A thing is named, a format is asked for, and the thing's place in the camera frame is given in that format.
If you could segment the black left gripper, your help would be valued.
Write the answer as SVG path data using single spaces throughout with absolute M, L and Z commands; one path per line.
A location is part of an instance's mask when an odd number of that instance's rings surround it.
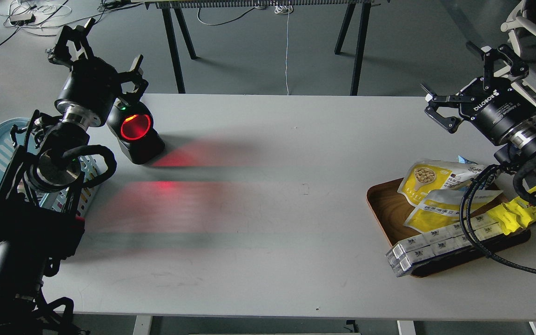
M 70 68 L 55 108 L 61 114 L 78 113 L 90 121 L 88 127 L 101 127 L 106 123 L 114 101 L 123 104 L 140 102 L 149 83 L 143 78 L 143 55 L 134 58 L 130 70 L 118 74 L 117 70 L 100 58 L 95 58 L 87 36 L 95 26 L 90 18 L 84 26 L 71 28 L 65 25 L 57 35 L 54 47 L 47 51 L 47 60 Z M 77 60 L 72 59 L 69 45 L 73 44 Z M 132 83 L 134 89 L 124 93 L 121 84 Z

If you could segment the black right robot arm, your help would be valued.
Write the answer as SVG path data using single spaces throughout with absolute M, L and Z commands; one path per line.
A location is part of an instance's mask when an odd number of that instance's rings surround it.
M 466 42 L 483 61 L 483 74 L 453 95 L 438 95 L 425 83 L 428 103 L 425 113 L 453 134 L 467 121 L 500 150 L 494 155 L 502 168 L 513 173 L 513 188 L 519 196 L 536 205 L 536 106 L 517 93 L 510 78 L 494 75 L 494 63 L 508 64 L 511 78 L 529 74 L 529 66 L 511 47 L 491 48 Z

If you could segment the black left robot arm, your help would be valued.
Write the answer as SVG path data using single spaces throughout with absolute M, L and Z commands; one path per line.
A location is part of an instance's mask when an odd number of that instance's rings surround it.
M 117 169 L 113 152 L 89 144 L 87 130 L 110 121 L 124 141 L 143 139 L 153 118 L 141 102 L 147 89 L 142 55 L 118 72 L 96 57 L 87 40 L 96 20 L 64 26 L 50 63 L 68 79 L 54 102 L 59 116 L 35 110 L 25 127 L 12 127 L 13 155 L 0 181 L 0 335 L 87 335 L 73 322 L 73 300 L 47 302 L 43 278 L 58 273 L 85 232 L 80 195 Z

